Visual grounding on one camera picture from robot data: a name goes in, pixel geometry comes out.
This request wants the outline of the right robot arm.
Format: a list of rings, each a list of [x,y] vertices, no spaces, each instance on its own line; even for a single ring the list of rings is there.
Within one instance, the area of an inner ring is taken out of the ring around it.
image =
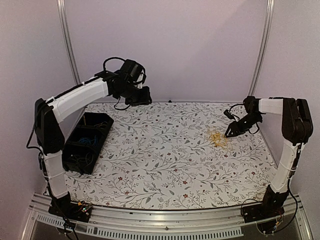
[[[290,184],[295,174],[302,150],[313,133],[313,122],[308,101],[303,98],[270,97],[256,98],[247,96],[241,103],[246,115],[242,118],[224,111],[232,122],[228,125],[225,137],[243,135],[257,123],[262,123],[263,115],[281,116],[282,153],[274,178],[267,186],[258,213],[269,218],[282,207],[290,194]]]

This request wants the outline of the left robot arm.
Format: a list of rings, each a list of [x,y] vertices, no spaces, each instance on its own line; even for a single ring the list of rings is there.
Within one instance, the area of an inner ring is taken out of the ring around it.
[[[147,72],[145,67],[135,60],[123,59],[122,66],[115,72],[106,68],[106,59],[102,71],[78,85],[48,99],[39,98],[34,104],[34,121],[31,137],[36,137],[34,149],[38,150],[41,170],[47,182],[48,193],[55,202],[55,209],[63,216],[74,213],[74,205],[64,197],[69,195],[65,184],[63,168],[63,148],[65,137],[71,131],[64,132],[63,122],[76,116],[72,122],[75,128],[87,105],[102,98],[124,99],[128,107],[149,105],[152,103],[150,89],[145,85]]]

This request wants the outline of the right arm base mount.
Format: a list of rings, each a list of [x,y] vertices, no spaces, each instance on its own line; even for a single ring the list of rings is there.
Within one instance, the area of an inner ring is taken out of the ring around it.
[[[283,207],[269,208],[262,203],[240,207],[241,216],[245,223],[257,224],[257,229],[263,234],[272,234],[280,226],[284,219]]]

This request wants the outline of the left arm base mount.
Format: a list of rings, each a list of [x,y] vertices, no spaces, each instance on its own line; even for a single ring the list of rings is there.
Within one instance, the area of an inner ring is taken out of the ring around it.
[[[52,215],[88,223],[92,213],[92,204],[85,201],[73,202],[69,194],[51,198],[48,212]]]

